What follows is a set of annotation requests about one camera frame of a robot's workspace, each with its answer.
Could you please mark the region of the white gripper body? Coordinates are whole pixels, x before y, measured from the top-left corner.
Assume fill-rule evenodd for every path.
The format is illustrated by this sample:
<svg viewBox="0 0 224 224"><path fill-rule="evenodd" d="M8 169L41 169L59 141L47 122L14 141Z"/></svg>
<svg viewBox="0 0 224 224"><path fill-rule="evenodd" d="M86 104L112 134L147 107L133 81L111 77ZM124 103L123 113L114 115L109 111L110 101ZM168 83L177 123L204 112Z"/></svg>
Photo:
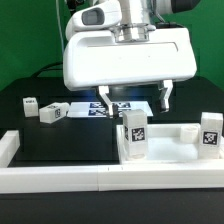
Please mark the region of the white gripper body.
<svg viewBox="0 0 224 224"><path fill-rule="evenodd" d="M157 29L147 42L117 43L108 30L71 37L63 77L71 91L97 86L139 85L193 77L197 66L185 28Z"/></svg>

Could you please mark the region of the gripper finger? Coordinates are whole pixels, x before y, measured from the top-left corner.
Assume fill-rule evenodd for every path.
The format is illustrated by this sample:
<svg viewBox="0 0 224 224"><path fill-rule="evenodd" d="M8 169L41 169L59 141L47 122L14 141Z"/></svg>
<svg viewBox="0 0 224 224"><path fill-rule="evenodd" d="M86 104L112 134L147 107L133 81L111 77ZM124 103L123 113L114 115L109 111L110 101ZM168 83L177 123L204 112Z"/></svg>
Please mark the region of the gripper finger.
<svg viewBox="0 0 224 224"><path fill-rule="evenodd" d="M97 88L97 96L102 105L106 109L106 115L109 118L117 118L119 116L118 106L113 104L108 97L109 87L108 86L99 86Z"/></svg>
<svg viewBox="0 0 224 224"><path fill-rule="evenodd" d="M173 90L173 81L172 80L163 80L158 84L158 89L160 91L159 97L159 109L161 112L169 111L169 97Z"/></svg>

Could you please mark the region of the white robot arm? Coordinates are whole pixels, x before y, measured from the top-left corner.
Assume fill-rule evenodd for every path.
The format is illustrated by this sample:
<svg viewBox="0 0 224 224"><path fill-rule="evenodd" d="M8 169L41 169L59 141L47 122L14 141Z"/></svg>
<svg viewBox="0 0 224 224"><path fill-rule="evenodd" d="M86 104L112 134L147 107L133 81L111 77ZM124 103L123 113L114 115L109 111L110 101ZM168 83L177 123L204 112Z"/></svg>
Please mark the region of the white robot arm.
<svg viewBox="0 0 224 224"><path fill-rule="evenodd" d="M108 98L111 86L156 84L160 110L169 110L175 81L193 77L197 65L187 28L163 19L194 9L200 0L89 0L66 27L63 55L65 86L91 89L109 117L118 107Z"/></svg>

